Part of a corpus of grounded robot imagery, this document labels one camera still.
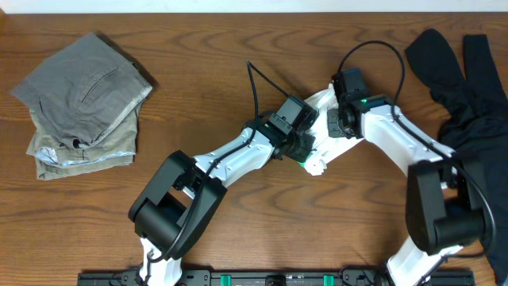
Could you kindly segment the white t-shirt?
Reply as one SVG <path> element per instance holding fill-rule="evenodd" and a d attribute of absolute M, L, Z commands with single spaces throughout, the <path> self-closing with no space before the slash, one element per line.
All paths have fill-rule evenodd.
<path fill-rule="evenodd" d="M 327 113 L 339 106 L 331 83 L 326 89 L 307 98 L 305 103 L 317 110 L 318 116 L 315 123 L 306 131 L 307 134 L 315 137 L 315 141 L 310 155 L 304 163 L 301 163 L 301 166 L 310 175 L 320 176 L 327 169 L 329 162 L 355 147 L 361 139 L 329 136 Z"/>

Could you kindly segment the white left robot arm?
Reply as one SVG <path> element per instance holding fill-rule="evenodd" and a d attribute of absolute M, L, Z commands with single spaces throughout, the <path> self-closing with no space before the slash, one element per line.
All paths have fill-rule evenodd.
<path fill-rule="evenodd" d="M 169 155 L 128 212 L 144 248 L 140 285 L 174 285 L 181 259 L 202 236 L 228 187 L 272 159 L 302 163 L 314 137 L 307 133 L 319 113 L 291 96 L 275 113 L 256 115 L 238 137 L 212 152 Z"/>

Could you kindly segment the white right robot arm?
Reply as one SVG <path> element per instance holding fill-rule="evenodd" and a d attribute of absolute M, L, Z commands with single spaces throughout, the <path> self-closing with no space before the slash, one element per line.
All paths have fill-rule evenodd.
<path fill-rule="evenodd" d="M 494 237 L 483 166 L 435 142 L 386 95 L 373 95 L 360 69 L 339 71 L 332 84 L 338 108 L 328 112 L 329 135 L 372 143 L 407 178 L 409 236 L 373 283 L 430 285 L 442 263 L 457 258 L 466 245 Z"/>

